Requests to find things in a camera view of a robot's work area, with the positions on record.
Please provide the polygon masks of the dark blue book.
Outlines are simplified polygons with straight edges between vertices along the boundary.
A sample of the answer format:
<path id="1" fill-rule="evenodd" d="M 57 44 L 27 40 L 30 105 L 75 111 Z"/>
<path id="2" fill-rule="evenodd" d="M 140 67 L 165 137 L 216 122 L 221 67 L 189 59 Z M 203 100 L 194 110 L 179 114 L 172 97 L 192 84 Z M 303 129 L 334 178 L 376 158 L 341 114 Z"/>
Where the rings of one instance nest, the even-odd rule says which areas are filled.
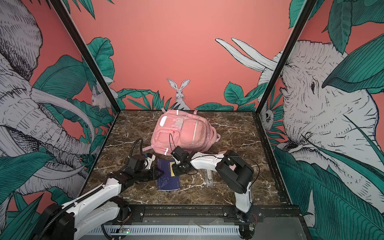
<path id="1" fill-rule="evenodd" d="M 158 159 L 157 167 L 164 173 L 158 178 L 159 191 L 176 191 L 181 188 L 180 178 L 174 174 L 175 161 Z"/>

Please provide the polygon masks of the pink student backpack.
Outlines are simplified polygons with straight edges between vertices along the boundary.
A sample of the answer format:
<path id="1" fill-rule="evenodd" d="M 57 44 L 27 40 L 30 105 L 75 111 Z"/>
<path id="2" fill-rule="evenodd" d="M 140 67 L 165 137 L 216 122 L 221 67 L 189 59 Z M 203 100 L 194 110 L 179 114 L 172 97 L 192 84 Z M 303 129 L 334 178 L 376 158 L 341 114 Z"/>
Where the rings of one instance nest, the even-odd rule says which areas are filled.
<path id="1" fill-rule="evenodd" d="M 157 121 L 151 145 L 143 151 L 154 150 L 160 155 L 170 155 L 176 147 L 187 152 L 206 152 L 214 143 L 221 139 L 221 135 L 210 122 L 197 114 L 182 110 L 165 110 Z"/>

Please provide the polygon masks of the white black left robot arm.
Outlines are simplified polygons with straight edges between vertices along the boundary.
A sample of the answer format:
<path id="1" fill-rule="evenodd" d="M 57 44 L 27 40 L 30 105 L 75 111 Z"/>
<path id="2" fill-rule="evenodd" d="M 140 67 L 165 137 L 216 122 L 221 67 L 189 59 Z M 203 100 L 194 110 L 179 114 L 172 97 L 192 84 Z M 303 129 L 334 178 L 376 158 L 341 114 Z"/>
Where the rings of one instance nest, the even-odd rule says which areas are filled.
<path id="1" fill-rule="evenodd" d="M 128 167 L 109 174 L 106 180 L 86 194 L 62 205 L 48 206 L 32 232 L 33 240 L 78 240 L 96 227 L 130 218 L 129 204 L 119 197 L 136 182 L 157 180 L 164 174 L 157 167 L 134 171 Z"/>

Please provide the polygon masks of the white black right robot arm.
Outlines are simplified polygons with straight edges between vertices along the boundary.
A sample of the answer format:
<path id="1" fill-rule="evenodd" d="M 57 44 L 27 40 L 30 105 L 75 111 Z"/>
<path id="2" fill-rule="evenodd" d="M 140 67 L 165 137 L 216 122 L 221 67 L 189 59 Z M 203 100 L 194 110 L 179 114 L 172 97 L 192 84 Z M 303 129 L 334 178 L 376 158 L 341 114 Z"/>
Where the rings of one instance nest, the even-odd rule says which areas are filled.
<path id="1" fill-rule="evenodd" d="M 251 186 L 254 170 L 238 154 L 231 150 L 216 155 L 196 151 L 189 153 L 181 147 L 176 147 L 171 152 L 171 156 L 176 162 L 172 165 L 176 176 L 187 174 L 192 170 L 217 172 L 235 193 L 237 218 L 243 223 L 248 221 L 253 205 Z"/>

